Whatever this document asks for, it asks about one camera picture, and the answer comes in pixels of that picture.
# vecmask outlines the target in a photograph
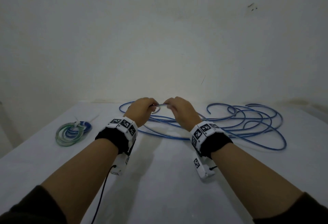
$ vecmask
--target person's right hand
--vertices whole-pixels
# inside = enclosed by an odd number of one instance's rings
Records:
[[[169,98],[164,104],[171,109],[180,126],[189,132],[195,125],[202,122],[191,103],[181,97]]]

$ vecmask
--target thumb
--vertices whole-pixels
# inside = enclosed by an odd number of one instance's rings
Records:
[[[174,115],[175,118],[178,117],[178,110],[177,110],[174,106],[172,106],[172,105],[167,105],[167,108],[170,109],[170,110],[172,111],[172,113],[173,113],[173,115]]]

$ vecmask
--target coiled blue tube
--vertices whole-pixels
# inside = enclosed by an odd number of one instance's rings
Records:
[[[133,102],[134,101],[122,104],[119,107],[119,110],[122,113],[125,113],[121,108],[123,106],[125,106],[127,104],[131,104]],[[224,104],[224,103],[212,103],[212,104],[209,104],[206,107],[206,110],[209,114],[211,114],[211,112],[209,111],[209,108],[211,106],[225,106],[227,108],[228,115],[226,117],[222,117],[222,118],[205,118],[203,115],[199,114],[202,117],[203,121],[206,120],[206,121],[213,121],[213,122],[217,123],[217,122],[220,122],[220,121],[240,120],[240,123],[238,123],[238,124],[231,125],[231,126],[226,126],[226,127],[220,127],[226,133],[229,134],[230,138],[239,138],[239,139],[242,139],[242,140],[244,140],[248,143],[251,143],[253,145],[256,145],[256,146],[259,146],[259,147],[262,147],[262,148],[265,148],[265,149],[268,149],[268,150],[271,150],[271,151],[281,151],[281,150],[284,150],[287,147],[287,142],[286,142],[284,136],[277,130],[279,127],[281,127],[281,125],[283,123],[283,117],[279,112],[277,112],[273,108],[265,106],[265,105],[261,105],[261,104],[247,104],[245,106],[232,106],[232,105],[228,105],[228,104]],[[264,108],[264,109],[270,110],[271,112],[273,112],[273,115],[270,116],[267,113],[264,113],[263,111],[260,111],[260,110],[256,110],[254,108]],[[247,116],[248,112],[256,113],[258,115],[258,117],[248,117]],[[154,114],[152,114],[150,116],[148,121],[164,123],[164,124],[168,124],[168,125],[171,125],[171,126],[181,128],[181,126],[176,124],[177,122],[174,118],[170,118],[170,117],[167,117],[167,116],[161,116],[161,115],[154,115]],[[279,123],[277,124],[277,126],[273,127],[272,126],[273,119],[275,119],[275,118],[279,119]],[[263,125],[265,127],[265,129],[262,130],[262,131],[255,131],[254,129],[256,127],[259,127],[260,125]],[[183,141],[190,140],[187,137],[173,136],[173,135],[169,135],[169,134],[165,134],[165,133],[155,131],[155,130],[147,127],[147,126],[144,126],[144,127],[146,127],[149,131],[142,131],[142,130],[138,130],[138,131],[141,132],[141,133],[156,136],[156,137],[183,140]],[[257,135],[267,133],[267,132],[271,132],[271,131],[276,132],[280,136],[280,138],[282,140],[282,143],[283,143],[282,148],[268,147],[268,146],[261,145],[259,143],[256,143],[256,142],[251,141],[251,140],[248,139],[250,137],[255,137]]]

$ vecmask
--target white table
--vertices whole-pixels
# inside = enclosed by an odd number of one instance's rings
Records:
[[[78,103],[0,159],[0,214],[91,143],[109,118],[120,114],[119,105]],[[195,108],[205,113],[205,105],[195,104]],[[301,110],[276,110],[284,116],[280,131],[288,143],[286,150],[269,152],[245,145],[243,141],[234,142],[327,206],[326,123]],[[54,134],[60,125],[75,121],[74,116],[88,121],[99,113],[92,121],[92,131],[83,141],[71,147],[56,144]],[[159,129],[170,131],[171,127],[164,125]],[[264,139],[279,146],[279,138],[274,133],[253,140]],[[139,134],[125,174],[109,175],[96,222],[252,223],[217,169],[216,175],[207,182],[199,179],[191,160],[192,152],[190,142]],[[100,192],[82,223],[91,222],[99,196]]]

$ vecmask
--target black sleeve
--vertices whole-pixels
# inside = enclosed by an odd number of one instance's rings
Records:
[[[0,224],[9,223],[67,224],[67,221],[52,196],[39,185],[0,216]]]
[[[328,223],[328,209],[320,205],[308,193],[303,193],[286,212],[272,218],[253,221],[255,224]]]

